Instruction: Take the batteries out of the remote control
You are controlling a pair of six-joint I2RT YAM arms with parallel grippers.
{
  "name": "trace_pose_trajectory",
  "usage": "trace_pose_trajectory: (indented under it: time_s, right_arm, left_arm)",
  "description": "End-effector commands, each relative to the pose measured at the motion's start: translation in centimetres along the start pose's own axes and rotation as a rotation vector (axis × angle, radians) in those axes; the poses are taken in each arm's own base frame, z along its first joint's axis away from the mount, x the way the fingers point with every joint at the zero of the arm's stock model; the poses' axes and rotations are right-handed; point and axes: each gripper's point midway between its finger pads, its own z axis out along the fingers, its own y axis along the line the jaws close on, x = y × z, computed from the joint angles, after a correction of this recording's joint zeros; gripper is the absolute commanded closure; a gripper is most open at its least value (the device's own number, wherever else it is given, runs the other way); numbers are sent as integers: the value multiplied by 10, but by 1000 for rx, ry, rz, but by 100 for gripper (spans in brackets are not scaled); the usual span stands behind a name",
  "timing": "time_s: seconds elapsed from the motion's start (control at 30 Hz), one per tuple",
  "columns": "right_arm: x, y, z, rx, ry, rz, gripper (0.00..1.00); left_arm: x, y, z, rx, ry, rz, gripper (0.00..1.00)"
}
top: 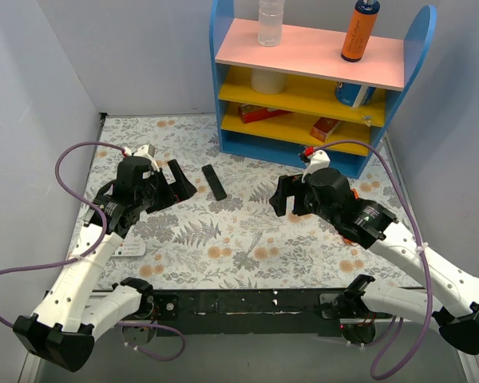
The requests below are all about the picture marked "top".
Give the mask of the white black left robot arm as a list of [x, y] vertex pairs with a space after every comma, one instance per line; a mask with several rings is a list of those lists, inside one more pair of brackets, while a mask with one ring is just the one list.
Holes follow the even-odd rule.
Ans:
[[150, 159], [128, 156], [118, 164], [115, 180], [99, 189], [93, 201], [98, 209], [88, 210], [69, 264], [33, 313], [13, 324], [30, 353], [76, 372], [89, 359], [96, 340], [122, 319], [176, 317], [177, 298], [156, 297], [152, 285], [139, 278], [123, 280], [99, 303], [86, 305], [106, 263], [141, 213], [162, 211], [196, 194], [177, 161], [170, 160], [168, 166], [173, 183]]

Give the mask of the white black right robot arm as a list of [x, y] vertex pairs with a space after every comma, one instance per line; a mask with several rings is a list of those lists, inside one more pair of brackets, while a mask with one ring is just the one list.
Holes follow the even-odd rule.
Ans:
[[433, 249], [418, 245], [394, 213], [373, 200], [358, 198], [347, 178], [333, 168], [308, 175], [280, 176], [269, 199], [284, 216], [293, 197], [294, 215], [313, 214], [344, 238], [388, 260], [419, 282], [432, 298], [388, 286], [361, 274], [330, 304], [338, 315], [391, 314], [413, 322], [431, 316], [430, 327], [451, 346], [479, 354], [479, 278], [460, 270]]

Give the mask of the white remote control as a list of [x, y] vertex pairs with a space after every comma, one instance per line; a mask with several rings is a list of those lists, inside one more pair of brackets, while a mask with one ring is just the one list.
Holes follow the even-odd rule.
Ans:
[[135, 258], [145, 255], [146, 245], [142, 239], [126, 239], [113, 253], [116, 258]]

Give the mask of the black remote control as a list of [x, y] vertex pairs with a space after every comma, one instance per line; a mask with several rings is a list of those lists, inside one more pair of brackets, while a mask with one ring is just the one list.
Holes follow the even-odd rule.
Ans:
[[220, 182], [213, 166], [211, 164], [204, 165], [202, 167], [202, 172], [204, 174], [205, 179], [210, 186], [212, 193], [216, 199], [216, 201], [221, 201], [227, 198], [227, 193], [224, 190], [222, 183]]

